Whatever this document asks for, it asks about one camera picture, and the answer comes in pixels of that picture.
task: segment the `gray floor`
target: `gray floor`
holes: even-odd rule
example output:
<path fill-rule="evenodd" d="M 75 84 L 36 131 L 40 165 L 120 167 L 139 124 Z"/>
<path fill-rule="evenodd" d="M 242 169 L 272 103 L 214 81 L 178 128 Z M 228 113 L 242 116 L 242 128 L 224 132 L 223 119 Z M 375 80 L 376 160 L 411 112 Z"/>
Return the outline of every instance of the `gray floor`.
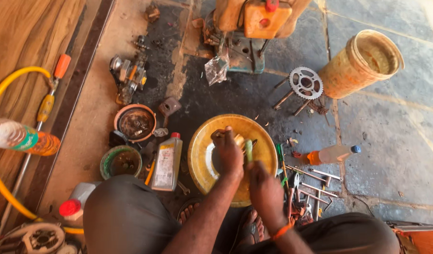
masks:
<path fill-rule="evenodd" d="M 48 213 L 50 205 L 57 211 L 77 183 L 101 180 L 99 162 L 108 149 L 108 132 L 118 111 L 108 62 L 116 53 L 132 55 L 135 50 L 129 41 L 148 32 L 149 41 L 159 38 L 164 46 L 154 49 L 149 56 L 148 82 L 135 95 L 135 102 L 155 111 L 165 95 L 180 99 L 182 109 L 171 116 L 168 128 L 170 132 L 181 133 L 183 155 L 194 131 L 207 119 L 223 113 L 250 118 L 259 115 L 257 122 L 262 126 L 269 123 L 265 129 L 275 143 L 285 144 L 288 137 L 296 138 L 299 144 L 294 149 L 300 153 L 338 142 L 361 145 L 362 153 L 349 158 L 344 165 L 315 167 L 340 174 L 345 180 L 343 183 L 333 180 L 329 190 L 340 198 L 334 200 L 323 217 L 361 211 L 383 220 L 433 224 L 433 26 L 430 26 L 433 20 L 429 19 L 433 17 L 430 13 L 433 8 L 424 6 L 433 2 L 326 0 L 319 1 L 320 6 L 312 2 L 298 19 L 291 37 L 270 43 L 263 74 L 229 73 L 227 81 L 210 87 L 205 77 L 200 78 L 208 59 L 197 55 L 204 56 L 211 48 L 199 44 L 201 33 L 189 22 L 204 17 L 214 8 L 215 1 L 180 1 L 190 6 L 168 0 L 156 2 L 162 15 L 158 21 L 148 24 L 140 15 L 147 1 L 117 1 L 39 214 Z M 330 56 L 336 55 L 350 37 L 363 29 L 380 31 L 394 41 L 403 54 L 406 68 L 390 80 L 339 101 L 327 99 L 326 106 L 331 108 L 327 115 L 329 124 L 321 115 L 309 115 L 306 111 L 294 118 L 293 112 L 303 103 L 298 97 L 288 99 L 279 111 L 271 109 L 288 91 L 286 86 L 273 90 L 284 75 L 298 66 L 320 70 L 328 61 L 328 52 Z M 302 135 L 294 133 L 295 129 L 301 130 Z M 286 146 L 286 153 L 288 164 L 309 168 L 290 156 L 290 147 Z M 185 200 L 200 196 L 189 175 L 181 173 L 179 178 L 191 189 L 190 195 L 184 196 L 180 189 L 159 193 L 173 214 Z M 320 184 L 307 177 L 302 181 L 314 186 Z M 227 220 L 230 222 L 223 227 L 229 231 L 231 227 L 226 224 L 238 224 L 230 216 Z"/>

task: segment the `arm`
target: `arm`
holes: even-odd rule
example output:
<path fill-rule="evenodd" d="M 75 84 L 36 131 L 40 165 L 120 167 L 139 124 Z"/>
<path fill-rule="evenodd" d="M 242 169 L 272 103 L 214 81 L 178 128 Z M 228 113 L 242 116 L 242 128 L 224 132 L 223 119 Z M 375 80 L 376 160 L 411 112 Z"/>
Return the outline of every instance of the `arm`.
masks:
<path fill-rule="evenodd" d="M 284 189 L 281 183 L 269 175 L 260 161 L 248 166 L 250 180 L 249 192 L 251 202 L 271 235 L 276 234 L 287 225 L 288 220 L 282 210 Z M 309 246 L 293 230 L 288 230 L 275 241 L 276 246 L 284 254 L 313 253 Z"/>
<path fill-rule="evenodd" d="M 220 153 L 223 174 L 193 216 L 166 246 L 164 254 L 211 253 L 221 223 L 243 178 L 243 153 L 235 144 L 232 128 L 217 130 L 212 139 Z"/>

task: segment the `sprocket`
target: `sprocket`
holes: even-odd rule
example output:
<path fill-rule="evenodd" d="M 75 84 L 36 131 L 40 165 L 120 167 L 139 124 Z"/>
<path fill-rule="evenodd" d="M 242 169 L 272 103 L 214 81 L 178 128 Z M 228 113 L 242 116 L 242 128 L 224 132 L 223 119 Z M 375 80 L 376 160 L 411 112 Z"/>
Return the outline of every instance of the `sprocket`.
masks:
<path fill-rule="evenodd" d="M 313 70 L 297 67 L 290 72 L 290 87 L 296 95 L 304 99 L 317 99 L 323 92 L 323 82 Z"/>

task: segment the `person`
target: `person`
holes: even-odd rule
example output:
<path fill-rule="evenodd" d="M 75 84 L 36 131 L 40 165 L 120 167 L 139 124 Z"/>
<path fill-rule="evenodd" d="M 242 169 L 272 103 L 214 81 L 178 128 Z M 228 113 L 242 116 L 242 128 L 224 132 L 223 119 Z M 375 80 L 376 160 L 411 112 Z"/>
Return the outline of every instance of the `person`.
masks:
<path fill-rule="evenodd" d="M 243 153 L 232 128 L 212 135 L 222 172 L 199 204 L 179 221 L 155 192 L 130 175 L 101 183 L 84 207 L 84 236 L 90 254 L 212 253 L 217 233 L 244 174 L 250 174 L 253 210 L 241 227 L 232 253 L 389 253 L 400 252 L 391 229 L 374 217 L 346 213 L 292 229 L 283 212 L 284 190 L 262 163 L 243 169 Z M 264 228 L 271 238 L 264 240 Z"/>

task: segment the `carburetor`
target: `carburetor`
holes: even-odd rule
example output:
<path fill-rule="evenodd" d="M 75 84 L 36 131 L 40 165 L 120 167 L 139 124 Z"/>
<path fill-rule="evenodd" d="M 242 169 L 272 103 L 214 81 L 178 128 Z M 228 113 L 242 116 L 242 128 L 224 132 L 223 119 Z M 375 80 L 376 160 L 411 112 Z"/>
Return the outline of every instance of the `carburetor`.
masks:
<path fill-rule="evenodd" d="M 146 83 L 146 50 L 149 48 L 143 44 L 144 40 L 145 36 L 140 35 L 138 41 L 133 42 L 139 49 L 133 61 L 122 59 L 118 54 L 110 61 L 110 73 L 118 87 L 116 96 L 116 103 L 118 104 L 129 105 L 132 103 L 133 93 L 137 89 L 142 90 Z"/>

